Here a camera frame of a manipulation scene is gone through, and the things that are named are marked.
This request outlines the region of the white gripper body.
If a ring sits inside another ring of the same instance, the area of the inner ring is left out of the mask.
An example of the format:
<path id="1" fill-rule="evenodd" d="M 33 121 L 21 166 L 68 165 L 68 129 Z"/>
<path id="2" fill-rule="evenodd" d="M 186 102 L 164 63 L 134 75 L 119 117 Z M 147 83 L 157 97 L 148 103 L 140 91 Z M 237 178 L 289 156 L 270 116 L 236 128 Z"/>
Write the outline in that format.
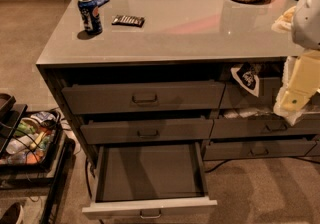
<path id="1" fill-rule="evenodd" d="M 319 88 L 320 51 L 307 50 L 295 61 L 280 107 L 286 111 L 299 111 Z"/>

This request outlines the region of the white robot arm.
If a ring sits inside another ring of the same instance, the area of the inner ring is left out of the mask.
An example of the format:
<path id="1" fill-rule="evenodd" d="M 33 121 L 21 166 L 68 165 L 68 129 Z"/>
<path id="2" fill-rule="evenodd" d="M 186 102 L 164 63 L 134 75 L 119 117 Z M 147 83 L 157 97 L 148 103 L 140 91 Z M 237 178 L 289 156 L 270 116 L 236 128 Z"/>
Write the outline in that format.
<path id="1" fill-rule="evenodd" d="M 320 0 L 299 0 L 292 20 L 292 40 L 305 49 L 294 64 L 280 107 L 299 111 L 320 87 Z"/>

